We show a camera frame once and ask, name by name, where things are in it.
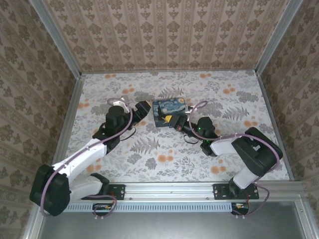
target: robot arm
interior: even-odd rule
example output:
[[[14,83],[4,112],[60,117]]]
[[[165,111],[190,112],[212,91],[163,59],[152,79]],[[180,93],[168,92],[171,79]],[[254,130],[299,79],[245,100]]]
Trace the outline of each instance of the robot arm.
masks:
[[[99,193],[103,185],[109,183],[103,176],[92,174],[84,180],[73,180],[95,160],[111,152],[120,142],[119,133],[129,123],[128,129],[131,130],[151,109],[146,101],[138,102],[135,107],[137,110],[132,111],[130,123],[131,114],[127,113],[125,105],[114,102],[106,114],[105,123],[84,147],[53,166],[46,164],[40,166],[32,185],[30,200],[40,206],[44,188],[50,181],[44,195],[43,207],[51,215],[57,216],[64,211],[70,201]]]
[[[195,137],[199,140],[202,139],[197,135],[211,139],[215,138],[216,140],[203,140],[200,145],[207,156],[216,157],[226,153],[237,153],[241,157],[245,167],[230,179],[228,187],[223,188],[223,195],[227,195],[228,199],[245,198],[246,189],[276,165],[276,156],[265,143],[274,149],[279,158],[283,157],[280,148],[255,127],[249,128],[244,135],[255,137],[260,141],[240,136],[241,134],[239,134],[239,137],[218,138],[209,117],[200,118],[197,124],[189,123],[188,116],[166,116],[165,120],[169,122],[170,127],[187,134],[189,137]]]

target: small box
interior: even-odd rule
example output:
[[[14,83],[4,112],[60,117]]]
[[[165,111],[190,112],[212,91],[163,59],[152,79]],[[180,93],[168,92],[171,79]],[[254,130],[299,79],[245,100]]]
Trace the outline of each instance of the small box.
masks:
[[[169,123],[165,122],[168,115],[184,115],[185,100],[183,98],[175,98],[169,100],[158,100],[153,102],[153,114],[155,126],[157,128],[167,127]]]

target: white enclosure floor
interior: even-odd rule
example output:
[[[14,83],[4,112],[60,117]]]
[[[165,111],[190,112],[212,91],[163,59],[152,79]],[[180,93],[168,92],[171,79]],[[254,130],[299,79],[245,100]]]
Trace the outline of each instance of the white enclosure floor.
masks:
[[[193,117],[209,116],[217,135],[244,132],[254,126],[277,143],[254,71],[203,71],[89,74],[72,129],[67,155],[83,147],[105,121],[107,99],[128,95],[131,102],[184,98],[187,105],[208,100]],[[236,154],[206,156],[172,128],[156,128],[153,112],[137,132],[111,153],[90,165],[83,175],[98,172],[112,182],[228,181],[243,166]],[[288,180],[284,162],[264,180]]]

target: beige damask wallpaper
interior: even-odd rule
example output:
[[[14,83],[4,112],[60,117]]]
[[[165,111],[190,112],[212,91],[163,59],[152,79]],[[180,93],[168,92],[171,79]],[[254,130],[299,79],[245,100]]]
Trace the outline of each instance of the beige damask wallpaper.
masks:
[[[27,0],[0,1],[0,238],[19,238],[37,168],[51,163],[75,79]]]
[[[303,1],[262,78],[293,174],[319,222],[319,1]]]
[[[44,0],[84,72],[254,68],[288,0]]]

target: wire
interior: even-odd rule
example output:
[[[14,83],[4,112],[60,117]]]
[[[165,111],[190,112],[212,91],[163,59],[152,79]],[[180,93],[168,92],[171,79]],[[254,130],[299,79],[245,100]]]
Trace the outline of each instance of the wire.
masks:
[[[191,126],[191,118],[193,117],[193,113],[195,112],[195,110],[196,110],[196,109],[203,108],[203,107],[205,107],[207,104],[208,104],[208,101],[201,101],[201,102],[199,102],[197,105],[194,106],[194,108],[192,109],[192,111],[191,111],[190,114],[189,114],[189,119],[188,119],[189,128],[190,128],[190,130],[192,131],[192,133],[193,133],[196,137],[198,137],[198,138],[200,138],[200,139],[203,139],[203,140],[215,141],[215,140],[217,140],[218,138],[205,138],[205,137],[199,135],[198,133],[196,133],[196,131],[195,131],[195,130],[193,129],[193,127]]]
[[[108,216],[114,211],[114,209],[115,209],[115,207],[116,207],[116,205],[117,205],[117,203],[118,203],[118,200],[116,199],[116,197],[111,196],[111,195],[90,195],[90,196],[87,196],[87,197],[88,197],[88,198],[111,198],[111,199],[113,199],[113,202],[114,202],[113,207],[110,209],[110,211],[109,211],[106,215],[102,216],[103,218],[108,217]],[[93,214],[94,214],[95,218],[98,218],[98,217],[99,217],[99,216],[96,214],[96,210],[97,210],[98,208],[101,208],[101,207],[104,207],[104,205],[98,205],[97,207],[94,208]]]
[[[130,136],[127,136],[126,138],[120,139],[120,141],[124,141],[124,140],[127,140],[130,137],[132,137],[136,133],[136,128],[134,126],[133,126],[133,128],[134,128],[134,132]]]
[[[249,206],[249,195],[247,194],[247,201],[246,201],[246,203],[248,204],[248,206]]]
[[[44,199],[45,199],[45,194],[48,190],[48,187],[51,183],[51,181],[53,180],[53,178],[58,174],[58,172],[60,170],[62,170],[62,168],[64,168],[65,166],[67,166],[70,162],[72,162],[75,158],[77,158],[78,156],[80,156],[82,153],[84,153],[85,151],[89,150],[90,148],[98,145],[98,144],[101,144],[101,143],[104,143],[106,141],[109,141],[117,136],[120,136],[121,134],[123,134],[131,125],[131,122],[132,122],[132,119],[133,119],[133,112],[132,112],[132,108],[130,107],[130,105],[128,103],[126,103],[124,100],[122,99],[118,99],[118,98],[109,98],[107,99],[107,103],[112,105],[111,101],[121,101],[123,102],[128,108],[129,108],[129,111],[130,111],[130,119],[129,119],[129,122],[128,124],[125,126],[125,128],[123,130],[121,130],[120,132],[118,132],[117,134],[109,137],[109,138],[106,138],[104,140],[101,140],[99,142],[96,142],[96,143],[93,143],[85,148],[83,148],[81,151],[77,152],[76,154],[74,154],[69,160],[67,160],[64,164],[62,164],[57,170],[55,170],[51,176],[49,177],[48,181],[46,182],[44,188],[43,188],[43,192],[42,192],[42,196],[41,196],[41,201],[40,201],[40,211],[42,213],[42,215],[44,217],[48,217],[50,216],[50,214],[47,214],[45,211],[44,211]]]
[[[187,136],[187,135],[186,135],[186,134],[184,135],[184,140],[185,140],[186,143],[197,144],[197,143],[199,142],[199,140],[198,140],[197,142],[189,142],[189,141],[187,141],[187,140],[185,139],[185,136]]]
[[[259,205],[259,207],[258,207],[256,210],[254,210],[253,212],[248,213],[248,214],[246,214],[246,215],[242,215],[239,211],[233,210],[233,211],[234,211],[235,213],[237,213],[238,215],[245,216],[245,217],[254,215],[254,214],[255,214],[256,212],[258,212],[258,211],[265,205],[265,203],[267,202],[267,200],[268,200],[268,198],[269,198],[269,196],[270,196],[269,190],[268,190],[267,188],[263,187],[263,186],[260,186],[260,185],[257,184],[257,183],[254,183],[254,184],[255,184],[258,188],[264,189],[264,190],[267,192],[267,195],[266,195],[264,201],[261,203],[261,205]]]

